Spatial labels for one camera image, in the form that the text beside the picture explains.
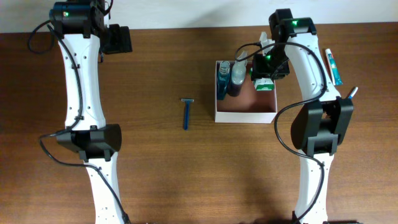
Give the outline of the clear purple spray bottle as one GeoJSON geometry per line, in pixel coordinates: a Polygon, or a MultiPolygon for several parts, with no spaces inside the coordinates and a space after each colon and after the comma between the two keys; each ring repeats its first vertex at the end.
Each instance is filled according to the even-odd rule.
{"type": "Polygon", "coordinates": [[[235,61],[231,71],[231,81],[229,84],[228,94],[236,97],[240,94],[242,85],[246,78],[247,60],[235,61]]]}

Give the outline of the teal mouthwash bottle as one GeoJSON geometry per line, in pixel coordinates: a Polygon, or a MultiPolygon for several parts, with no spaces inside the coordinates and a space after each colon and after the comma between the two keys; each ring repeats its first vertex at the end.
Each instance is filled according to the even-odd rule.
{"type": "Polygon", "coordinates": [[[217,72],[217,100],[224,100],[226,92],[228,91],[230,68],[231,65],[228,61],[222,61],[220,63],[217,72]]]}

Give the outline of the green white soap box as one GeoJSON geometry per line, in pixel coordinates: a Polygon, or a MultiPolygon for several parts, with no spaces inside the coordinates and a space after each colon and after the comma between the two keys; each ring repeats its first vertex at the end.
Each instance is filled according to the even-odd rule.
{"type": "Polygon", "coordinates": [[[253,85],[256,91],[272,91],[275,88],[275,84],[270,78],[254,80],[253,85]]]}

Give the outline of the blue white toothbrush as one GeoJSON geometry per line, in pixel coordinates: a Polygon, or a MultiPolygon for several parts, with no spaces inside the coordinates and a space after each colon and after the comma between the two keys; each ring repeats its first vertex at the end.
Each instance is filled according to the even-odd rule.
{"type": "Polygon", "coordinates": [[[358,91],[358,87],[357,86],[353,87],[353,89],[351,90],[351,92],[348,95],[348,98],[352,99],[357,91],[358,91]]]}

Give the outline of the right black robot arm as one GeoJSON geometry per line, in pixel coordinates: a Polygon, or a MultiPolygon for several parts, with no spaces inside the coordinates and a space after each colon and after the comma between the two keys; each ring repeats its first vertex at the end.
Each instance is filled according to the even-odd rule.
{"type": "Polygon", "coordinates": [[[299,196],[293,223],[328,223],[326,195],[328,176],[337,147],[343,142],[354,106],[332,84],[318,48],[315,24],[309,17],[294,18],[290,9],[278,9],[269,17],[272,37],[261,38],[253,56],[251,80],[278,80],[293,66],[302,100],[285,112],[301,107],[290,135],[300,159],[299,196]]]}

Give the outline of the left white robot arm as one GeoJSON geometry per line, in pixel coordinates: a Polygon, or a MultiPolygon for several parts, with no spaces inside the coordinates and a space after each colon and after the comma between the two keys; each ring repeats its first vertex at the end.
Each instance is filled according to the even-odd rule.
{"type": "Polygon", "coordinates": [[[95,205],[95,223],[129,223],[118,186],[117,159],[122,134],[103,114],[98,64],[104,55],[132,52],[127,26],[110,24],[104,1],[56,2],[50,10],[51,33],[62,51],[67,85],[65,129],[59,145],[78,154],[87,170],[95,205]]]}

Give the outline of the white teal toothpaste tube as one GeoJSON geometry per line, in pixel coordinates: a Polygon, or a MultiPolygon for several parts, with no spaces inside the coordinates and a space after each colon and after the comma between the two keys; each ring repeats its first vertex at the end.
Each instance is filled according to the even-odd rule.
{"type": "Polygon", "coordinates": [[[326,57],[327,57],[327,60],[328,60],[328,66],[329,66],[330,72],[331,72],[332,83],[334,85],[342,85],[343,82],[341,80],[340,73],[339,73],[338,68],[336,66],[335,58],[334,58],[331,50],[330,49],[326,49],[325,53],[326,53],[326,57]]]}

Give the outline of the blue disposable razor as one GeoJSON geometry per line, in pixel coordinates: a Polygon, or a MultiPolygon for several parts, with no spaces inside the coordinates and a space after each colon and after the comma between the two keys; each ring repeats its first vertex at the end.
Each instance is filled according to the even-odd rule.
{"type": "Polygon", "coordinates": [[[190,119],[190,105],[194,102],[194,99],[192,99],[192,98],[182,98],[181,101],[185,103],[183,129],[185,131],[187,131],[188,130],[188,126],[189,126],[189,119],[190,119]]]}

